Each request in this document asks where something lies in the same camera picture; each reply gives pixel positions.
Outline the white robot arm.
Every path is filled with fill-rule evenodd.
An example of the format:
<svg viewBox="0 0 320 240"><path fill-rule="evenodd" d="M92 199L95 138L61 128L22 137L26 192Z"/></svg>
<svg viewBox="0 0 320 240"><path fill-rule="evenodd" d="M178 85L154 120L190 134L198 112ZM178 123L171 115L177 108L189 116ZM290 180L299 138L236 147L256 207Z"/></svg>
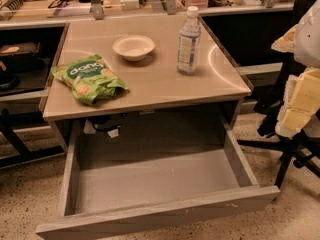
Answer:
<svg viewBox="0 0 320 240"><path fill-rule="evenodd" d="M292 138L320 109L320 0L271 48L292 53L294 60L305 66L299 76L290 75L286 81L275 127L277 134Z"/></svg>

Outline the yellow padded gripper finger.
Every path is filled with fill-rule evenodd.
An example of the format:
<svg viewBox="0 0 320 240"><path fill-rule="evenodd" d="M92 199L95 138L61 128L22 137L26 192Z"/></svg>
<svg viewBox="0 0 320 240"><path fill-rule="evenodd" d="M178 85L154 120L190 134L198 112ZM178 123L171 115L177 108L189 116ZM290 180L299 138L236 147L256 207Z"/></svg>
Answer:
<svg viewBox="0 0 320 240"><path fill-rule="evenodd" d="M286 83L280 125L301 130L320 108L320 69L307 67L299 76L290 75Z"/></svg>

